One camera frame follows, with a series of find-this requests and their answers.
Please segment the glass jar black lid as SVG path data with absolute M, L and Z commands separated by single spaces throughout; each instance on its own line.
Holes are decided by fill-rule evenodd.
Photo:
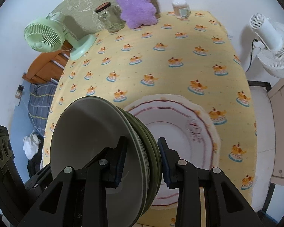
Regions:
M 98 6 L 95 12 L 109 33 L 115 33 L 125 27 L 125 21 L 120 17 L 120 10 L 113 6 L 111 2 L 105 2 Z

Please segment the white standing fan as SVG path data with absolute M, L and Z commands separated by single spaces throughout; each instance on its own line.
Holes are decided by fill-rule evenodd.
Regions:
M 284 78 L 284 24 L 274 22 L 261 13 L 249 21 L 253 32 L 264 44 L 257 54 L 265 71 L 279 79 Z

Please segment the orange wooden chair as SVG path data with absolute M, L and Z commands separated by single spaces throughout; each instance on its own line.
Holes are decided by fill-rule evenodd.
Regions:
M 65 41 L 62 49 L 50 53 L 41 53 L 31 63 L 27 73 L 24 73 L 22 78 L 32 84 L 44 84 L 50 82 L 51 79 L 58 80 L 69 60 L 71 49 L 71 44 Z

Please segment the blue plaid cloth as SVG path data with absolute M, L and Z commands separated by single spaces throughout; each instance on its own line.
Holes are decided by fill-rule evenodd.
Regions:
M 45 134 L 48 115 L 56 89 L 57 84 L 54 82 L 31 84 L 29 88 L 28 115 L 34 128 L 42 136 Z

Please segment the purple plush toy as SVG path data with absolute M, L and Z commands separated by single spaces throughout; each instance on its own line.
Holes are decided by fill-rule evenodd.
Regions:
M 121 8 L 121 19 L 130 29 L 157 24 L 156 7 L 151 0 L 116 0 Z

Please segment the green desk fan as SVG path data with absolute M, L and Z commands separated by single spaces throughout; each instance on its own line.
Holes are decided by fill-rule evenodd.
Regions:
M 46 18 L 31 21 L 24 29 L 24 38 L 35 51 L 50 53 L 62 49 L 65 41 L 71 44 L 70 59 L 82 57 L 96 42 L 96 36 L 88 34 L 77 40 L 64 24 L 65 15 L 50 13 Z

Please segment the cotton swab container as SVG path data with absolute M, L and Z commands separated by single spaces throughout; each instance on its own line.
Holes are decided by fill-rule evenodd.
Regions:
M 177 19 L 187 19 L 189 17 L 190 8 L 185 0 L 173 0 L 172 6 Z

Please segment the green cartoon mat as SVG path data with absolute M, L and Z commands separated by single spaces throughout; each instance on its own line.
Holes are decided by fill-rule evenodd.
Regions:
M 105 29 L 95 12 L 95 9 L 105 2 L 111 2 L 116 10 L 121 11 L 116 0 L 64 0 L 52 13 L 64 14 L 65 26 L 75 38 L 81 39 L 87 34 L 96 34 Z

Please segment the beige door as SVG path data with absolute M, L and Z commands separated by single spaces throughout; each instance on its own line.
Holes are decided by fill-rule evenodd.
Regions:
M 275 164 L 271 182 L 284 186 L 284 79 L 268 92 L 275 123 Z

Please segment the yellow patterned tablecloth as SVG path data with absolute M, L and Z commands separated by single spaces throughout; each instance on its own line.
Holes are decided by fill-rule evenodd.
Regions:
M 54 94 L 43 160 L 53 157 L 56 123 L 73 101 L 98 96 L 132 113 L 155 138 L 196 167 L 219 166 L 250 201 L 257 132 L 250 88 L 226 29 L 209 12 L 180 20 L 101 31 L 80 59 L 68 61 Z

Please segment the wall power socket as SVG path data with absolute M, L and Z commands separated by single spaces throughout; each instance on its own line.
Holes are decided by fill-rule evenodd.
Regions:
M 17 99 L 19 99 L 19 100 L 21 99 L 23 90 L 24 90 L 24 86 L 23 86 L 23 85 L 19 85 L 19 86 L 18 86 L 18 89 L 17 89 L 17 91 L 16 91 L 16 94 L 15 94 L 15 97 L 16 97 Z

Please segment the white crumpled cloth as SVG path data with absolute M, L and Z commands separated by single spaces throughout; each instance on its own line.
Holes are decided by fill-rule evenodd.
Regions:
M 23 150 L 28 160 L 31 160 L 38 153 L 40 143 L 41 140 L 35 131 L 23 138 Z

